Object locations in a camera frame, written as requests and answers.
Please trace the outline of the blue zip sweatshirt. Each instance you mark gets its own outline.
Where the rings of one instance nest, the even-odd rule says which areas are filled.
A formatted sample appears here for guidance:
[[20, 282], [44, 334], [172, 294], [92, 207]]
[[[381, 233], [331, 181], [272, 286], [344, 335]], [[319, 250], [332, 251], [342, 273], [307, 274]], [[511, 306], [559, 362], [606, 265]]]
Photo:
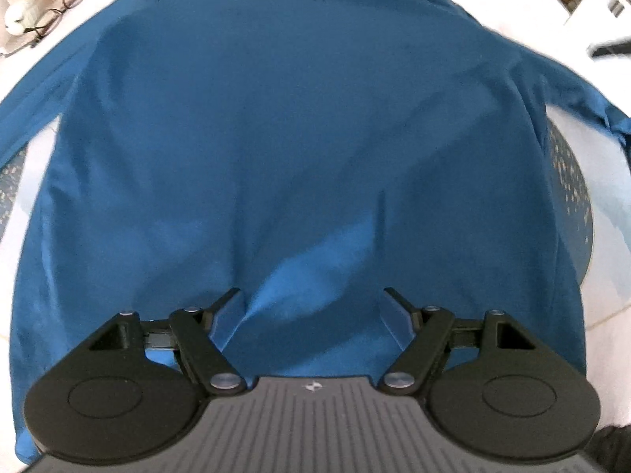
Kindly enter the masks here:
[[110, 315], [246, 296], [247, 377], [380, 377], [393, 287], [507, 311], [586, 366], [547, 108], [630, 121], [451, 0], [117, 0], [1, 106], [1, 156], [60, 124], [21, 252], [9, 374], [28, 390]]

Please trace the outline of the dark framed eyeglasses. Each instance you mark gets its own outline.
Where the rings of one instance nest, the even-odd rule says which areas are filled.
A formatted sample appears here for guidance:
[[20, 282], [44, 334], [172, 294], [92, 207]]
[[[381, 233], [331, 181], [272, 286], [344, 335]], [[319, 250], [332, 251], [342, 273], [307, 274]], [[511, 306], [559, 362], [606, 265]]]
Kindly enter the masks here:
[[54, 0], [54, 6], [48, 6], [40, 17], [35, 19], [32, 26], [24, 29], [24, 35], [31, 35], [35, 42], [40, 42], [49, 36], [60, 24], [66, 12], [79, 6], [84, 0]]

